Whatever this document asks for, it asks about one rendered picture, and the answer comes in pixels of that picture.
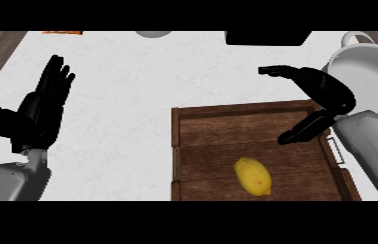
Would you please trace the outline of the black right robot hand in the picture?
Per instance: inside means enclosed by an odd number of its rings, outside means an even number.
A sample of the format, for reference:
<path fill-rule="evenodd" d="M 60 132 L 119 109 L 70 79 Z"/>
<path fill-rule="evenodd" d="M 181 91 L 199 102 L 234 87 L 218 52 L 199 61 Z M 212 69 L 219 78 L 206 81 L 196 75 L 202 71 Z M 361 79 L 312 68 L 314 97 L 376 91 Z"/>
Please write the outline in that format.
<path fill-rule="evenodd" d="M 323 71 L 286 65 L 262 66 L 259 75 L 289 79 L 321 107 L 277 137 L 277 144 L 308 142 L 334 124 L 334 117 L 345 115 L 355 107 L 349 88 Z"/>

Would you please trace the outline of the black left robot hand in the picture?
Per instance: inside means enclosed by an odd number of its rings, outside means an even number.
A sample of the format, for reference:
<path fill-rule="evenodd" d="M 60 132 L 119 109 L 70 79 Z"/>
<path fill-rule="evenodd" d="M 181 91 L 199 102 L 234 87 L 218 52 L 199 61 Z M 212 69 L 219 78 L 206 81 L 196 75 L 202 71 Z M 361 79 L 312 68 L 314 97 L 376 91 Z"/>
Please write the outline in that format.
<path fill-rule="evenodd" d="M 61 123 L 63 106 L 75 74 L 52 55 L 44 67 L 36 88 L 26 94 L 17 111 L 0 107 L 0 137 L 10 139 L 10 151 L 20 154 L 29 149 L 52 145 Z"/>

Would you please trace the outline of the brown wooden tray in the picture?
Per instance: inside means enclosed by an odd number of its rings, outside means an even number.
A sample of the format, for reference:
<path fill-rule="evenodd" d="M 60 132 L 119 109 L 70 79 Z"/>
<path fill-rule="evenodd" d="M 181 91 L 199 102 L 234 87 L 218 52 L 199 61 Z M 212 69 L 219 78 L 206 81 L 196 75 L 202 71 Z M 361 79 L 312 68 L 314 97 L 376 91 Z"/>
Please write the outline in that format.
<path fill-rule="evenodd" d="M 318 109 L 309 100 L 171 110 L 171 199 L 357 201 L 349 173 L 333 157 L 324 131 L 309 142 L 280 145 L 277 136 Z M 271 175 L 271 194 L 255 197 L 233 163 L 256 159 Z"/>

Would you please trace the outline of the grey round object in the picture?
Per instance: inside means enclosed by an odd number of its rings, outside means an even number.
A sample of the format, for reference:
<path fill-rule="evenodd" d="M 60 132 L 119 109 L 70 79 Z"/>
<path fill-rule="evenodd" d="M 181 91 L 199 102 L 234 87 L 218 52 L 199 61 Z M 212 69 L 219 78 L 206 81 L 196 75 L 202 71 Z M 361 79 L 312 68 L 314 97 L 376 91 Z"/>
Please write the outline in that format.
<path fill-rule="evenodd" d="M 135 33 L 144 38 L 160 38 L 166 36 L 171 31 L 135 31 Z"/>

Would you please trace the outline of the white pot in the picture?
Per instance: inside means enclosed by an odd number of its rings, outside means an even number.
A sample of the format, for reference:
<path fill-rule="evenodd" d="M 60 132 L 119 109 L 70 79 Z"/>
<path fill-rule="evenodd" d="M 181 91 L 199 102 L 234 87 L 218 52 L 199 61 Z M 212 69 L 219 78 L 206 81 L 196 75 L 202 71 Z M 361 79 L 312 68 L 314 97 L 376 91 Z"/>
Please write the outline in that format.
<path fill-rule="evenodd" d="M 349 88 L 355 107 L 349 114 L 370 110 L 378 114 L 378 41 L 363 31 L 348 31 L 340 48 L 323 71 Z"/>

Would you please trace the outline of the yellow lemon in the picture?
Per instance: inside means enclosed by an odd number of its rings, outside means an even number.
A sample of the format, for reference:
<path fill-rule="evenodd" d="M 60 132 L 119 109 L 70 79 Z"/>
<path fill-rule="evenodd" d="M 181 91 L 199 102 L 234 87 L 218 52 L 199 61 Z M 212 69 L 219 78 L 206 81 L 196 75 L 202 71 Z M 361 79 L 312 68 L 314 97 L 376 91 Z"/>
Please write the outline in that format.
<path fill-rule="evenodd" d="M 237 181 L 244 191 L 252 196 L 265 196 L 271 194 L 271 176 L 261 162 L 249 157 L 240 157 L 233 169 Z"/>

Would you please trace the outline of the black appliance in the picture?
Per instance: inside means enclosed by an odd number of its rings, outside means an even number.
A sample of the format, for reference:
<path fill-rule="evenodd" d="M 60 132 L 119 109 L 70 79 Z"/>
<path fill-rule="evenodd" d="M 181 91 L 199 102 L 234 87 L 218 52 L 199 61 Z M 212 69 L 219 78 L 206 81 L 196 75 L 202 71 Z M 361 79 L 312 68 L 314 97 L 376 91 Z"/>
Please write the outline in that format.
<path fill-rule="evenodd" d="M 227 31 L 225 44 L 240 46 L 299 46 L 309 31 L 259 32 Z"/>

